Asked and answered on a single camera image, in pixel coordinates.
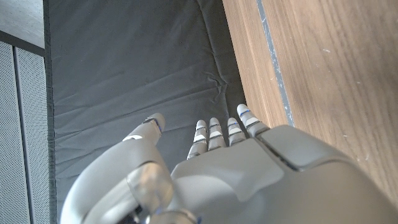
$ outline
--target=gray robotic hand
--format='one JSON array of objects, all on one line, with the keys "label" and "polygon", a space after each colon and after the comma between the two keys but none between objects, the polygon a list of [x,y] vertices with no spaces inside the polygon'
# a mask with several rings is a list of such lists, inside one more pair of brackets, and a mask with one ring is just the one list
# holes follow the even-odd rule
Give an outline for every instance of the gray robotic hand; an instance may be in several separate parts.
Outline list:
[{"label": "gray robotic hand", "polygon": [[290,126],[268,128],[246,107],[197,122],[188,158],[167,170],[153,114],[77,178],[61,224],[398,223],[395,207],[347,156]]}]

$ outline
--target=robot finger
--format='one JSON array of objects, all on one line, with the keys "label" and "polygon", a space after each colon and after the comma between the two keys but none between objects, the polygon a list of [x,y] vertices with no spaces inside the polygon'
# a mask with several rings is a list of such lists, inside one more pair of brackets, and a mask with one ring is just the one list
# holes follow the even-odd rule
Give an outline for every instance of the robot finger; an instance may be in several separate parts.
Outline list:
[{"label": "robot finger", "polygon": [[254,138],[259,133],[262,133],[269,129],[265,124],[263,124],[253,115],[253,113],[246,105],[240,104],[238,108],[236,108],[236,110],[238,111],[238,115],[241,118],[241,121],[248,131],[250,137]]},{"label": "robot finger", "polygon": [[197,127],[195,130],[195,137],[193,138],[193,144],[189,150],[187,159],[191,159],[195,156],[199,156],[207,152],[207,127],[204,120],[199,120],[197,122]]},{"label": "robot finger", "polygon": [[226,147],[220,122],[217,118],[210,119],[209,151],[219,147]]},{"label": "robot finger", "polygon": [[239,126],[235,118],[228,119],[228,138],[229,146],[232,146],[246,139],[244,133],[241,130],[241,127]]},{"label": "robot finger", "polygon": [[152,114],[129,135],[127,135],[123,141],[144,138],[156,144],[162,135],[165,123],[166,121],[162,114]]}]

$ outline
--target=perforated metal panel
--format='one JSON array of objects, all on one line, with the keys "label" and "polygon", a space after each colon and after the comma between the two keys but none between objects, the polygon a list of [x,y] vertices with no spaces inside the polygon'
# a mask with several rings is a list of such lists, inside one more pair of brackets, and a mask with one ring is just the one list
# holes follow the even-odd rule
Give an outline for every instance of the perforated metal panel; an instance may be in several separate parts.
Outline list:
[{"label": "perforated metal panel", "polygon": [[0,223],[30,223],[12,47],[0,42]]},{"label": "perforated metal panel", "polygon": [[49,223],[49,149],[44,60],[16,49],[34,223]]}]

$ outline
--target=gray mattress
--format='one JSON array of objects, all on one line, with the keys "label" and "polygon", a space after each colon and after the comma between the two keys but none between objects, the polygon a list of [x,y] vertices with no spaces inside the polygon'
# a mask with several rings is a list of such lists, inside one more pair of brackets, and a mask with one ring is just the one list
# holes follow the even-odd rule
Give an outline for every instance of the gray mattress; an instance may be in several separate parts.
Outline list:
[{"label": "gray mattress", "polygon": [[44,19],[54,222],[80,172],[150,114],[172,170],[199,119],[225,128],[245,103],[221,0],[45,0]]}]

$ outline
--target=wooden panel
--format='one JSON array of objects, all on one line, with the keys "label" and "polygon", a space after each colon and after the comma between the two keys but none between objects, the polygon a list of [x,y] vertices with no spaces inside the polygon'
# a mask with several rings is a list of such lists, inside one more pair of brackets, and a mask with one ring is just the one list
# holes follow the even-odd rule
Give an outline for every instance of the wooden panel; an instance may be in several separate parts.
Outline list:
[{"label": "wooden panel", "polygon": [[398,205],[396,1],[262,3],[296,127],[351,156]]},{"label": "wooden panel", "polygon": [[256,2],[223,3],[249,108],[270,127],[287,124]]}]

